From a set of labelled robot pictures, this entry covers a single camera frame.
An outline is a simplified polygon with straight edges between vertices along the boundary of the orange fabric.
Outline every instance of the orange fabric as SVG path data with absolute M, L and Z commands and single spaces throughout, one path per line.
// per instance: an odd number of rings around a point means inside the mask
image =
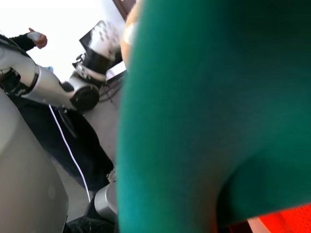
M 311 233 L 311 205 L 260 217 L 271 233 Z

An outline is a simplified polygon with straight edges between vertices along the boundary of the green fabric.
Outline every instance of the green fabric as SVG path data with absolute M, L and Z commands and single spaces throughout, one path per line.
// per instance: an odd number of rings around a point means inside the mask
M 209 233 L 311 201 L 310 11 L 146 1 L 122 98 L 121 233 Z

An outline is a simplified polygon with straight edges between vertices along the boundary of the black jacket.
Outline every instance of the black jacket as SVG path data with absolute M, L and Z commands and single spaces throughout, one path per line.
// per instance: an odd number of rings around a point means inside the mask
M 24 51 L 29 51 L 35 47 L 34 42 L 27 37 L 27 34 L 10 38 Z

